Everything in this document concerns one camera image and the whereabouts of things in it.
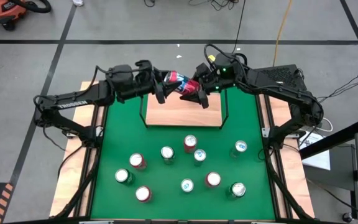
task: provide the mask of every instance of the yellow cable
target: yellow cable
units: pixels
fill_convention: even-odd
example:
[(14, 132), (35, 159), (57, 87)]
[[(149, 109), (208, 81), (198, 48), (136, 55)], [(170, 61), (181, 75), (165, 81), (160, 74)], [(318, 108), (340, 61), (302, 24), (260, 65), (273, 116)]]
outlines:
[(288, 3), (287, 9), (285, 10), (285, 13), (284, 13), (283, 21), (281, 22), (280, 29), (278, 30), (277, 40), (276, 40), (276, 47), (274, 49), (273, 67), (274, 67), (274, 64), (275, 64), (276, 58), (277, 58), (278, 41), (280, 40), (280, 36), (281, 36), (281, 32), (282, 32), (283, 27), (284, 27), (285, 19), (287, 18), (287, 15), (288, 15), (288, 12), (289, 12), (289, 10), (291, 8), (291, 5), (292, 5), (292, 0), (290, 0), (290, 2)]

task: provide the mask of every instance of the vacuum hose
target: vacuum hose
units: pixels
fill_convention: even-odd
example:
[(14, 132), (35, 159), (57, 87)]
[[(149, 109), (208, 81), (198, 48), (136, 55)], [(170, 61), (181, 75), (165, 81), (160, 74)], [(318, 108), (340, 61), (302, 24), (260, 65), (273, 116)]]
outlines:
[(14, 4), (17, 4), (20, 7), (23, 7), (25, 9), (30, 10), (30, 11), (38, 12), (38, 13), (48, 13), (52, 9), (52, 7), (50, 7), (50, 4), (49, 4), (48, 0), (40, 0), (45, 5), (44, 8), (38, 7), (33, 2), (31, 2), (31, 4), (29, 4), (29, 3), (26, 3), (26, 2), (22, 2), (21, 0), (9, 0), (9, 1), (13, 2)]

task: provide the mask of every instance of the green tabletop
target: green tabletop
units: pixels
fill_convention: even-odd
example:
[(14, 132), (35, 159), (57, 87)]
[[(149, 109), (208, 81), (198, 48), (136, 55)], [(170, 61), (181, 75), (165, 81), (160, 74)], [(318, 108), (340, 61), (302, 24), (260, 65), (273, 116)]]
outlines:
[[(115, 103), (108, 111), (103, 148), (95, 187), (91, 217), (108, 219), (175, 219), (175, 220), (274, 220), (272, 196), (265, 162), (258, 159), (262, 148), (255, 96), (237, 89), (227, 91), (229, 118), (222, 128), (151, 126), (145, 128), (139, 118), (140, 99), (125, 104)], [(192, 134), (198, 149), (206, 151), (206, 160), (194, 166), (193, 155), (185, 154), (183, 139)], [(237, 159), (229, 150), (237, 140), (244, 140), (248, 149)], [(160, 150), (175, 150), (175, 163), (165, 165)], [(147, 168), (137, 171), (129, 165), (131, 154), (139, 152)], [(115, 172), (130, 170), (134, 184), (116, 182)], [(209, 189), (204, 178), (210, 171), (221, 175), (221, 184)], [(181, 191), (180, 183), (190, 178), (194, 189)], [(246, 194), (229, 200), (225, 190), (234, 182), (243, 182)], [(141, 203), (135, 190), (141, 185), (152, 191), (152, 200)]]

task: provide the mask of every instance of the gray floor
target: gray floor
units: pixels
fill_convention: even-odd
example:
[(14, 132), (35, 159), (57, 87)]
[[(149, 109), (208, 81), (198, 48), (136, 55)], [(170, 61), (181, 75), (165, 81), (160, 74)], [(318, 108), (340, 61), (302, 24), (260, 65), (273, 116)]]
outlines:
[[(17, 30), (0, 26), (0, 40), (59, 40), (71, 9), (70, 0), (50, 0), (50, 14), (28, 13)], [(239, 39), (274, 40), (288, 1), (247, 0)], [(358, 1), (347, 1), (358, 25)], [(157, 0), (147, 8), (142, 0), (85, 0), (75, 11), (68, 40), (234, 40), (241, 5), (215, 11), (210, 5), (191, 7), (187, 0)], [(337, 0), (293, 2), (283, 29), (283, 40), (357, 40), (342, 5)], [(41, 92), (54, 44), (0, 44), (0, 182), (9, 182), (34, 112), (32, 97)], [(204, 62), (203, 44), (91, 45), (65, 44), (50, 84), (49, 94), (77, 90), (89, 80), (94, 66), (102, 68), (149, 59), (161, 69), (191, 75)], [(232, 50), (233, 45), (218, 45)], [(268, 67), (274, 45), (238, 45), (251, 67)], [(295, 63), (305, 73), (308, 89), (325, 96), (358, 74), (358, 45), (280, 45), (276, 65)], [(325, 117), (334, 131), (358, 121), (358, 87), (323, 103)], [(73, 111), (65, 111), (73, 116)], [(65, 139), (56, 129), (48, 133), (62, 146)], [(37, 128), (6, 214), (5, 222), (47, 218), (63, 152)], [(350, 201), (349, 192), (330, 187)], [(325, 192), (309, 185), (315, 214), (326, 221), (341, 222), (349, 209)]]

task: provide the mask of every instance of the orange vacuum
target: orange vacuum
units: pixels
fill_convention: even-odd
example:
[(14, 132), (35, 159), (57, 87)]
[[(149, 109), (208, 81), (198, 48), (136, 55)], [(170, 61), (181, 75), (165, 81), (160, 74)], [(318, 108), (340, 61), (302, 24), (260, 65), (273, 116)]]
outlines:
[(22, 18), (27, 10), (38, 13), (48, 13), (51, 10), (48, 0), (40, 0), (45, 4), (41, 8), (32, 1), (0, 0), (0, 24), (6, 30), (15, 29), (15, 21)]

